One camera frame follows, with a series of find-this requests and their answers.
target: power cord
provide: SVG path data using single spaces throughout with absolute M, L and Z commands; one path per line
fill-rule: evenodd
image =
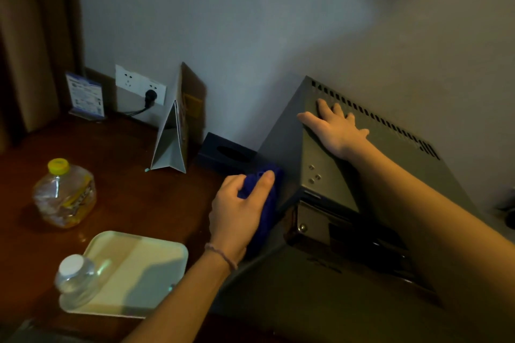
M 141 114 L 144 111 L 147 111 L 149 108 L 151 108 L 154 105 L 154 102 L 157 97 L 158 97 L 158 94 L 154 90 L 148 90 L 147 92 L 145 92 L 145 108 L 138 110 L 138 111 L 126 112 L 125 115 L 128 115 L 129 117 L 133 117 L 135 115 Z

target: black plug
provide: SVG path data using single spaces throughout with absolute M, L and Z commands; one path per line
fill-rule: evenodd
M 158 94 L 154 90 L 148 90 L 145 92 L 145 110 L 149 109 L 154 104 L 157 97 Z

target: forearm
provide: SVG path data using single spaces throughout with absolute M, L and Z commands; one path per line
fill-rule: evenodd
M 206 251 L 125 343 L 192 342 L 229 273 L 220 255 Z
M 485 336 L 513 333 L 515 246 L 369 142 L 349 157 L 447 307 Z

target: blue cloth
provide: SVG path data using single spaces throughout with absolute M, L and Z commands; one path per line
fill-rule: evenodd
M 281 183 L 283 181 L 284 171 L 274 164 L 264 165 L 261 168 L 261 171 L 259 171 L 257 174 L 247 175 L 245 181 L 243 182 L 243 187 L 238 192 L 238 197 L 242 199 L 247 199 L 250 193 L 254 190 L 254 187 L 256 183 L 258 183 L 258 180 L 268 170 L 274 171 L 275 182 L 263 206 L 261 219 L 259 221 L 259 226 L 257 227 L 258 230 L 256 230 L 256 233 L 254 234 L 252 240 L 247 246 L 247 253 L 245 254 L 245 256 L 248 258 L 252 258 L 259 253 L 261 247 L 263 246 L 268 237 L 268 234 L 270 233 L 270 230 L 273 228 L 274 224 L 278 220 L 277 214 L 275 212 L 275 206 L 277 204 L 278 193 L 281 187 Z

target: bottle with yellow cap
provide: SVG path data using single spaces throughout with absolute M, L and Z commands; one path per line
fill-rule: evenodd
M 93 209 L 93 174 L 66 159 L 48 162 L 48 171 L 34 186 L 34 201 L 44 220 L 60 228 L 80 223 Z

